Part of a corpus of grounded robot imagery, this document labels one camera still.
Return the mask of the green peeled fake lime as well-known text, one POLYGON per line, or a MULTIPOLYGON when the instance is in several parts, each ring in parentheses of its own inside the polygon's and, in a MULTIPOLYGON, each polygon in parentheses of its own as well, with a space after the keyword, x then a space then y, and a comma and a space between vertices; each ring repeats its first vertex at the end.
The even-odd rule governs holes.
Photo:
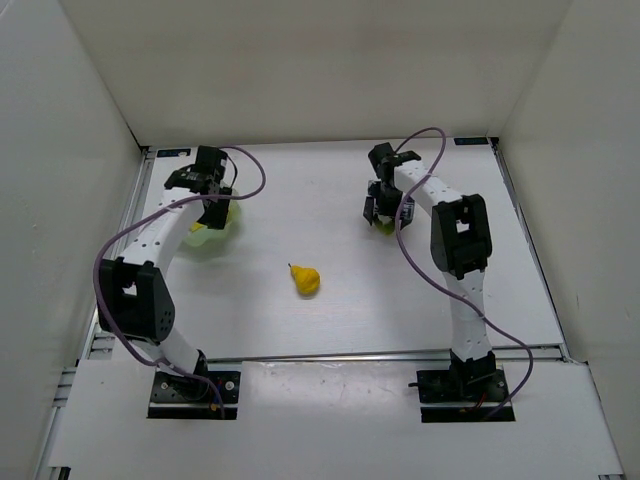
POLYGON ((393 220, 381 220, 376 218, 373 221, 373 226, 384 235, 392 235, 395 232, 395 222, 393 220))

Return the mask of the yellow fake pear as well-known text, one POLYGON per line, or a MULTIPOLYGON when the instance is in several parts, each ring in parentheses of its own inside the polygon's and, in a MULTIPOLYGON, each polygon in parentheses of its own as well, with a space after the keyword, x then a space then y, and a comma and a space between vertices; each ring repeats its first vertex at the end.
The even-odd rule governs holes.
POLYGON ((289 264, 289 271, 297 293, 302 297, 311 297, 317 294, 321 285, 320 273, 311 267, 289 264))

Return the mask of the yellow peeled fake lemon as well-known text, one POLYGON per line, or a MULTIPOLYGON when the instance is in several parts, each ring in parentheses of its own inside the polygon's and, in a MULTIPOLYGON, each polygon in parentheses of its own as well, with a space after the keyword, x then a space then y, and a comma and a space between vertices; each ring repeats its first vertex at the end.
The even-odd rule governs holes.
POLYGON ((191 227, 190 227, 190 233, 196 233, 200 230, 206 230, 207 227, 201 223, 195 222, 191 227))

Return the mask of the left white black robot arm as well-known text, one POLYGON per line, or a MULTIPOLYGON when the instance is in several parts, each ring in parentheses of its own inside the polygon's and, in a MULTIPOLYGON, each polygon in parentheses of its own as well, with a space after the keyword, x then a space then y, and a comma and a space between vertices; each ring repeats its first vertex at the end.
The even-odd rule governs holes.
POLYGON ((190 164, 172 172, 156 209, 108 240, 92 280, 99 323, 140 364, 181 383, 202 383, 206 357, 175 326, 176 307, 165 274, 196 223, 220 229, 233 189, 219 166, 190 164))

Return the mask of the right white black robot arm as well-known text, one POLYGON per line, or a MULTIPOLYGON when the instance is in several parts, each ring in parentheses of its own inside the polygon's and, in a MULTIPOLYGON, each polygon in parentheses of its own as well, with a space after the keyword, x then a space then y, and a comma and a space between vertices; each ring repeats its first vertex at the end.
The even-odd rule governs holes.
MULTIPOLYGON (((430 253, 442 272, 446 289, 482 308, 483 282, 492 254, 486 203, 479 194, 464 195, 431 176, 404 206, 403 195, 427 173, 413 152, 395 153, 390 145, 368 154, 376 178, 368 183, 363 216, 369 224, 394 229, 395 215, 402 228, 411 224, 416 207, 431 218, 430 253)), ((482 393, 496 372, 495 355, 486 326, 468 305, 450 300, 452 346, 449 379, 440 387, 453 399, 482 393)))

